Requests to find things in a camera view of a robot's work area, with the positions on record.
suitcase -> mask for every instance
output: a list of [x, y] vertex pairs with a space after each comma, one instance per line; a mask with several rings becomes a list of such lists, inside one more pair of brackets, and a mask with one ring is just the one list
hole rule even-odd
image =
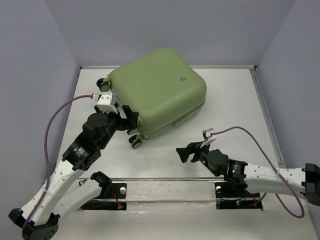
[[192, 118], [206, 100], [205, 81], [172, 49], [161, 48], [114, 69], [97, 85], [110, 88], [117, 104], [138, 112], [138, 129], [129, 130], [134, 149]]

wire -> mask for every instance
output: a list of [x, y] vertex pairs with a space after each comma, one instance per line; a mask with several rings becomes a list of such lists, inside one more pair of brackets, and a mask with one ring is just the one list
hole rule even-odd
[[254, 195], [253, 193], [252, 193], [251, 195], [252, 195], [252, 197], [253, 197], [254, 206], [257, 206], [257, 201], [256, 201], [256, 197], [255, 197], [255, 195]]
[[81, 187], [83, 184], [86, 183], [86, 181], [87, 181], [87, 180], [80, 180], [80, 181], [79, 181], [79, 186]]
[[[245, 128], [241, 127], [241, 126], [233, 126], [233, 127], [230, 127], [226, 130], [223, 130], [223, 131], [218, 131], [218, 132], [214, 132], [214, 133], [211, 133], [211, 136], [213, 135], [219, 135], [219, 134], [223, 134], [223, 133], [226, 133], [226, 132], [229, 132], [233, 129], [240, 129], [244, 132], [246, 132], [251, 138], [252, 140], [255, 142], [255, 144], [257, 145], [257, 147], [259, 148], [260, 152], [263, 154], [263, 156], [265, 157], [265, 159], [267, 160], [267, 162], [270, 164], [271, 168], [275, 171], [276, 174], [279, 175], [279, 177], [281, 178], [281, 180], [287, 185], [287, 187], [290, 189], [290, 191], [292, 192], [293, 196], [295, 197], [296, 201], [298, 202], [299, 204], [299, 207], [301, 209], [301, 215], [296, 215], [294, 214], [293, 212], [291, 212], [287, 206], [284, 204], [284, 202], [280, 199], [279, 195], [278, 194], [275, 194], [275, 196], [278, 198], [278, 200], [280, 201], [281, 205], [284, 207], [284, 209], [289, 213], [291, 214], [292, 216], [298, 218], [298, 219], [302, 219], [304, 216], [305, 216], [305, 209], [304, 209], [304, 206], [302, 205], [296, 191], [290, 186], [290, 184], [286, 181], [286, 179], [284, 178], [284, 176], [282, 176], [277, 168], [275, 167], [275, 165], [273, 165], [273, 163], [271, 162], [271, 160], [269, 159], [269, 157], [267, 156], [267, 154], [265, 153], [265, 151], [262, 149], [262, 147], [260, 146], [259, 142], [257, 141], [257, 139]], [[267, 193], [265, 193], [258, 202], [256, 202], [255, 204], [258, 204], [262, 201], [262, 199], [267, 195]]]
[[114, 199], [115, 199], [115, 201], [116, 201], [116, 204], [118, 205], [118, 208], [121, 209], [122, 206], [120, 205], [120, 202], [119, 202], [119, 200], [118, 200], [116, 191], [115, 191], [114, 189], [112, 189], [112, 190], [111, 190], [111, 193], [112, 193], [112, 195], [113, 195], [113, 197], [114, 197]]
[[53, 122], [53, 120], [55, 119], [55, 117], [58, 115], [58, 113], [67, 105], [69, 105], [70, 103], [72, 103], [73, 101], [75, 100], [78, 100], [78, 99], [84, 99], [84, 98], [92, 98], [92, 95], [81, 95], [81, 96], [77, 96], [77, 97], [74, 97], [72, 98], [71, 100], [65, 102], [61, 107], [58, 108], [57, 111], [55, 111], [55, 113], [52, 115], [52, 117], [50, 118], [47, 126], [46, 126], [46, 129], [45, 129], [45, 134], [44, 134], [44, 158], [45, 158], [45, 165], [46, 165], [46, 181], [45, 181], [45, 187], [44, 187], [44, 191], [42, 193], [42, 195], [40, 196], [38, 202], [35, 204], [33, 210], [30, 212], [29, 216], [26, 218], [23, 226], [22, 226], [22, 237], [23, 239], [27, 240], [27, 238], [25, 238], [23, 232], [24, 232], [24, 229], [26, 228], [26, 226], [28, 225], [30, 219], [32, 218], [32, 216], [35, 214], [35, 212], [37, 211], [38, 207], [40, 206], [41, 202], [43, 201], [43, 199], [45, 198], [46, 196], [46, 193], [49, 189], [49, 186], [50, 186], [50, 177], [51, 177], [51, 174], [50, 174], [50, 164], [49, 164], [49, 157], [48, 157], [48, 133], [49, 133], [49, 129], [50, 129], [50, 126]]

purple cable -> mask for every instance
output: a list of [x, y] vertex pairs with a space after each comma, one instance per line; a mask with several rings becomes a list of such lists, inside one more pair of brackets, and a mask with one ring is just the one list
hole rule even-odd
[[[218, 131], [218, 132], [215, 132], [215, 133], [212, 133], [211, 135], [219, 135], [219, 134], [224, 134], [226, 132], [229, 132], [230, 130], [233, 130], [233, 129], [240, 129], [244, 132], [246, 132], [251, 138], [252, 140], [255, 142], [255, 144], [257, 145], [257, 147], [259, 148], [259, 150], [261, 151], [261, 153], [264, 155], [265, 159], [268, 161], [268, 163], [270, 164], [271, 168], [275, 171], [276, 174], [279, 175], [279, 177], [281, 178], [281, 180], [288, 186], [288, 188], [290, 189], [290, 191], [292, 192], [293, 196], [295, 197], [296, 201], [298, 202], [299, 204], [299, 207], [301, 209], [301, 215], [295, 215], [293, 212], [291, 212], [287, 206], [284, 204], [284, 202], [280, 199], [279, 195], [278, 194], [275, 194], [275, 196], [278, 198], [278, 200], [280, 201], [281, 205], [284, 207], [284, 209], [289, 213], [291, 214], [292, 216], [298, 218], [298, 219], [302, 219], [304, 216], [305, 216], [305, 209], [304, 209], [304, 206], [302, 205], [296, 191], [289, 185], [289, 183], [287, 183], [286, 179], [280, 174], [278, 173], [278, 170], [277, 168], [273, 165], [273, 163], [270, 161], [269, 157], [267, 156], [267, 154], [265, 153], [265, 151], [262, 149], [262, 147], [260, 146], [260, 144], [258, 143], [258, 141], [256, 140], [256, 138], [248, 131], [246, 130], [245, 128], [241, 127], [241, 126], [233, 126], [233, 127], [230, 127], [226, 130], [223, 130], [223, 131]], [[256, 202], [255, 204], [258, 204], [259, 202], [262, 201], [262, 199], [267, 195], [267, 193], [265, 193], [258, 202]]]
[[49, 129], [50, 126], [53, 122], [53, 120], [55, 119], [55, 117], [58, 115], [58, 113], [68, 104], [72, 103], [75, 100], [78, 99], [83, 99], [83, 98], [92, 98], [92, 95], [81, 95], [81, 96], [77, 96], [72, 98], [71, 100], [67, 101], [66, 103], [64, 103], [61, 107], [58, 108], [57, 111], [55, 111], [55, 113], [52, 115], [52, 117], [50, 118], [46, 129], [45, 129], [45, 134], [44, 134], [44, 158], [45, 158], [45, 165], [46, 165], [46, 181], [45, 181], [45, 187], [44, 187], [44, 192], [42, 193], [42, 195], [39, 198], [39, 201], [36, 203], [36, 205], [34, 206], [33, 210], [30, 212], [29, 216], [26, 218], [23, 226], [22, 226], [22, 232], [24, 231], [24, 229], [26, 228], [27, 224], [29, 223], [30, 219], [32, 218], [32, 216], [34, 215], [34, 213], [36, 212], [36, 210], [38, 209], [38, 207], [40, 206], [41, 202], [43, 201], [43, 199], [45, 198], [46, 194], [47, 194], [47, 190], [49, 189], [50, 186], [50, 170], [49, 170], [49, 157], [48, 157], [48, 133], [49, 133]]

